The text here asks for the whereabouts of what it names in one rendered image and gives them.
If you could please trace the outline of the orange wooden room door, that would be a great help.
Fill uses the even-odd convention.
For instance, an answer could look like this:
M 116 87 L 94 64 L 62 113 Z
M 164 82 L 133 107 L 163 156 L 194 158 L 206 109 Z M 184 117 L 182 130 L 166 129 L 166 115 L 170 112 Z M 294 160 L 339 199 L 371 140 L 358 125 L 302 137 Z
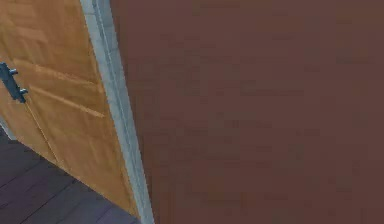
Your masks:
M 0 0 L 0 61 L 28 92 L 0 85 L 15 137 L 132 215 L 137 205 L 80 0 Z

